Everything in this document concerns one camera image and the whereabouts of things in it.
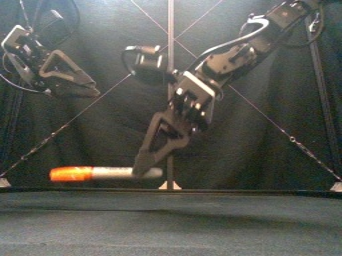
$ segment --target black backdrop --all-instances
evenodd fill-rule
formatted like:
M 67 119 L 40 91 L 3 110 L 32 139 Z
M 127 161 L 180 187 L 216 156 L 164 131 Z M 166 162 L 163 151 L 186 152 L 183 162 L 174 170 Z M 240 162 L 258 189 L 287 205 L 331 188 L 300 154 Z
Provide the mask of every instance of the black backdrop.
M 0 1 L 1 36 L 16 24 L 24 24 L 17 2 Z M 52 185 L 48 173 L 59 166 L 132 166 L 151 117 L 166 109 L 167 87 L 127 78 L 120 52 L 128 45 L 167 46 L 168 2 L 75 2 L 80 11 L 80 27 L 59 49 L 92 76 L 105 95 L 8 173 L 12 185 Z M 279 2 L 175 1 L 175 68 L 184 70 L 204 50 L 235 39 L 248 14 L 263 14 Z M 27 0 L 24 3 L 32 19 L 37 1 Z M 61 13 L 71 25 L 75 24 L 75 10 L 68 0 L 55 1 L 51 8 Z M 339 3 L 326 10 L 330 15 L 319 46 L 338 136 L 342 87 L 341 19 L 337 10 L 341 10 Z M 294 40 L 306 40 L 303 26 L 295 31 Z M 333 167 L 310 48 L 279 48 L 232 86 Z M 1 81 L 1 171 L 92 101 L 23 94 Z M 175 180 L 183 188 L 202 189 L 329 189 L 334 183 L 333 176 L 230 88 L 224 89 L 224 99 L 215 104 L 208 131 L 194 136 L 188 147 L 175 152 Z M 156 188 L 163 181 L 108 181 L 80 185 Z

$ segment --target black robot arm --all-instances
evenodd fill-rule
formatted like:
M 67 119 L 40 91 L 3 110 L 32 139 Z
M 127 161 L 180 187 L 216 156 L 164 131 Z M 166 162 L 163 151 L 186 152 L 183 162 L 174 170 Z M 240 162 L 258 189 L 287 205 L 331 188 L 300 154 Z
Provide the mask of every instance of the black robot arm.
M 196 131 L 207 129 L 215 99 L 222 97 L 222 87 L 248 73 L 264 60 L 286 41 L 298 23 L 321 5 L 322 1 L 318 0 L 284 1 L 264 15 L 251 15 L 242 28 L 243 34 L 247 30 L 250 33 L 208 49 L 187 71 L 172 74 L 174 79 L 170 79 L 170 82 L 175 89 L 168 107 L 164 112 L 154 115 L 135 159 L 133 174 L 138 177 L 143 176 L 175 149 L 186 147 Z M 142 71 L 142 59 L 150 57 L 150 60 L 155 61 L 148 62 L 147 69 L 160 71 L 163 62 L 158 56 L 158 51 L 140 51 L 136 69 Z

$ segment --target metal pole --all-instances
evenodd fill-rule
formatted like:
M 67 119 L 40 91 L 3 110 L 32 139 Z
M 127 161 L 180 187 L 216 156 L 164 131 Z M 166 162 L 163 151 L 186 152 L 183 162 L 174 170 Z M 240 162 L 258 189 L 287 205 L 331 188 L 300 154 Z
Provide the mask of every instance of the metal pole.
M 174 26 L 175 1 L 168 0 L 168 69 L 174 70 Z M 168 100 L 172 97 L 172 87 L 168 85 Z M 174 190 L 174 156 L 167 157 L 167 190 Z

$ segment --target marker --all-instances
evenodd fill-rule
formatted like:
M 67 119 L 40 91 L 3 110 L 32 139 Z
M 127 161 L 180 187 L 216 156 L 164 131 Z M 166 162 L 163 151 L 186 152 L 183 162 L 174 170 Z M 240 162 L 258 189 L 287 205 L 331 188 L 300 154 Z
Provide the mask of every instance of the marker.
M 151 168 L 139 179 L 158 179 L 163 175 L 160 168 Z M 133 180 L 132 167 L 65 166 L 51 169 L 52 182 L 80 182 L 89 180 Z

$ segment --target black fabric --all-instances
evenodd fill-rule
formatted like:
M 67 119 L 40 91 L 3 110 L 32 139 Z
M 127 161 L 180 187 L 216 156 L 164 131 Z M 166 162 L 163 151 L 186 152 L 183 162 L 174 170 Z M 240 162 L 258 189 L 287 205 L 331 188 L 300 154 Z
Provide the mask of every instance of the black fabric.
M 1 193 L 0 253 L 341 255 L 341 203 L 286 193 Z
M 198 56 L 212 46 L 235 39 L 248 14 L 263 14 L 279 2 L 175 1 L 175 68 L 184 70 L 194 61 L 192 55 Z M 4 3 L 1 13 L 12 12 L 16 5 L 12 1 Z M 8 173 L 15 185 L 53 186 L 48 172 L 64 165 L 132 166 L 151 117 L 166 109 L 166 86 L 150 86 L 132 77 L 121 81 L 127 71 L 120 63 L 120 52 L 128 45 L 167 46 L 167 2 L 107 0 L 100 3 L 76 1 L 76 4 L 80 27 L 59 49 L 92 76 L 101 93 L 108 93 L 28 161 Z M 33 2 L 27 5 L 29 14 L 33 14 Z M 72 8 L 64 7 L 69 5 L 51 5 L 73 24 Z M 20 15 L 19 21 L 16 16 L 7 15 L 3 19 L 4 33 L 19 21 L 23 23 Z M 294 36 L 295 41 L 306 40 L 303 27 Z M 323 57 L 329 58 L 330 51 L 326 48 L 325 51 Z M 338 98 L 341 77 L 334 79 L 337 87 L 331 97 Z M 309 48 L 279 48 L 247 76 L 234 82 L 232 87 L 330 166 Z M 1 81 L 1 120 L 8 115 L 12 99 L 7 94 L 13 93 L 11 90 Z M 55 99 L 24 94 L 15 140 L 3 170 L 91 103 L 89 99 Z M 335 100 L 337 127 L 339 107 Z M 175 179 L 183 188 L 218 189 L 329 189 L 334 182 L 333 176 L 228 87 L 224 88 L 223 100 L 215 104 L 208 131 L 194 136 L 188 147 L 175 152 Z M 160 179 L 148 183 L 108 181 L 80 185 L 155 188 L 162 183 Z

